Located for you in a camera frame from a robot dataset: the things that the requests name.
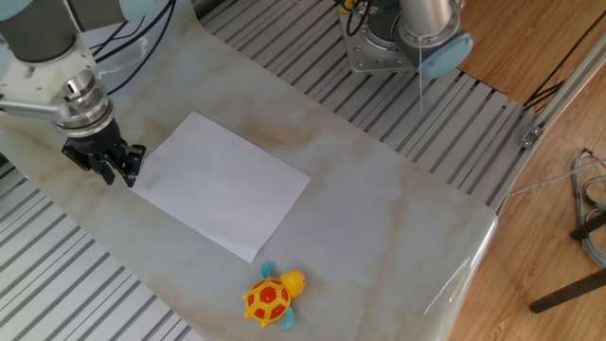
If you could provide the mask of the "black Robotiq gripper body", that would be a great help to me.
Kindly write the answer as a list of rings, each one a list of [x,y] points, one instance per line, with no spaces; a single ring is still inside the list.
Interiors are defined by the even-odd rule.
[[[123,169],[126,145],[115,119],[100,132],[86,137],[68,137],[62,153],[85,171],[102,171],[106,165]]]

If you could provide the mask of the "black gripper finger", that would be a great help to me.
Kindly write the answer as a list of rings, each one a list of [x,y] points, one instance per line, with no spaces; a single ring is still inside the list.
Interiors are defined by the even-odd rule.
[[[112,167],[106,161],[98,161],[97,173],[103,178],[107,185],[111,186],[114,183],[116,176]]]
[[[122,143],[115,146],[115,169],[122,176],[128,188],[134,186],[136,177],[140,173],[146,150],[147,148],[144,145],[138,144],[129,146]]]

